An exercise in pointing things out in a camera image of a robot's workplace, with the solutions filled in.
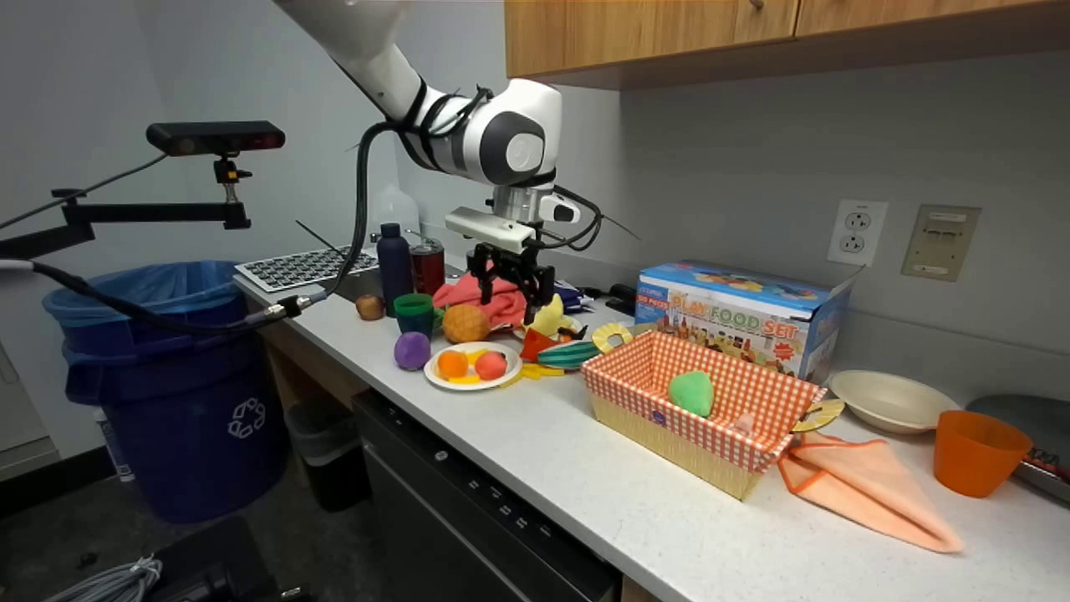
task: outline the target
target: dishwasher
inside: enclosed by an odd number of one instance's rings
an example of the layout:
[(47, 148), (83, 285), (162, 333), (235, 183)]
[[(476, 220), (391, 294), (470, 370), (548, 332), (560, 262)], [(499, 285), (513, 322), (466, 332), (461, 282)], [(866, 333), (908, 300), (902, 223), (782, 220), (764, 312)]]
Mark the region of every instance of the dishwasher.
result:
[(397, 600), (610, 602), (620, 594), (623, 574), (611, 565), (389, 399), (363, 390), (356, 407)]

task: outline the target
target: toy box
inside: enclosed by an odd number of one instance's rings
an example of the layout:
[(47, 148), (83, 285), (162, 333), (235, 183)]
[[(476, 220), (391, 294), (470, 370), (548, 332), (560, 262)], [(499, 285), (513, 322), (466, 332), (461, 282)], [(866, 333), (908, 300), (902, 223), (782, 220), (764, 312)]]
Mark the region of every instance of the toy box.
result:
[(822, 381), (848, 285), (847, 279), (817, 288), (713, 263), (651, 263), (639, 270), (634, 323)]
[[(708, 418), (664, 399), (683, 370), (706, 370), (717, 381)], [(662, 332), (643, 332), (611, 356), (586, 361), (581, 377), (603, 424), (739, 501), (790, 448), (806, 407), (822, 399), (813, 381), (771, 373)]]

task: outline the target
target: bottle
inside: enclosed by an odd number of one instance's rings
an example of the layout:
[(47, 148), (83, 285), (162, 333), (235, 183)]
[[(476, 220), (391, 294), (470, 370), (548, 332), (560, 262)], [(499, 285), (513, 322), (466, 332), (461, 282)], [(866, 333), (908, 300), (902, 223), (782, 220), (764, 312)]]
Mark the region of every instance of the bottle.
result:
[(446, 285), (446, 250), (434, 239), (410, 245), (410, 288), (434, 294)]
[(397, 223), (381, 223), (376, 249), (377, 249), (381, 300), (389, 315), (396, 315), (396, 297), (410, 294), (407, 240), (402, 239)]

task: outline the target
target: purple toy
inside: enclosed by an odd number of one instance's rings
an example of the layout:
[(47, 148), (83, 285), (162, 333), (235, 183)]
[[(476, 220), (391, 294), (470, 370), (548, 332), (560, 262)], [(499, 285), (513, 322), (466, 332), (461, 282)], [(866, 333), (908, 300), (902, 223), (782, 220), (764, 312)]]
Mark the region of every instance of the purple toy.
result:
[(430, 357), (430, 338), (420, 332), (404, 332), (396, 343), (396, 366), (402, 370), (420, 370)]

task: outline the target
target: toy fruit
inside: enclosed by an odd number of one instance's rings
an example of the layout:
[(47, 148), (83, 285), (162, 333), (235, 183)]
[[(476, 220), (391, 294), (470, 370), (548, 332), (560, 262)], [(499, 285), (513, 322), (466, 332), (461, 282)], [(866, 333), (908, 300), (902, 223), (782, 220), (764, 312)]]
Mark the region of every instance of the toy fruit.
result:
[(441, 350), (437, 356), (437, 377), (456, 381), (467, 373), (467, 356), (461, 350)]
[(356, 303), (359, 303), (362, 322), (377, 322), (383, 315), (381, 297), (376, 297), (376, 294), (362, 294)]
[(482, 377), (482, 381), (495, 381), (495, 377), (502, 377), (504, 373), (504, 356), (499, 356), (499, 350), (485, 350), (478, 361), (476, 361), (476, 373)]
[(546, 308), (534, 312), (528, 332), (538, 332), (560, 341), (561, 323), (564, 323), (564, 303), (561, 303), (561, 294), (554, 294)]
[(446, 308), (441, 315), (441, 333), (446, 341), (482, 341), (489, 338), (489, 317), (482, 315), (482, 308), (476, 303), (456, 303), (456, 308)]
[(404, 332), (396, 343), (396, 366), (402, 370), (420, 370), (430, 357), (430, 341), (420, 332)]

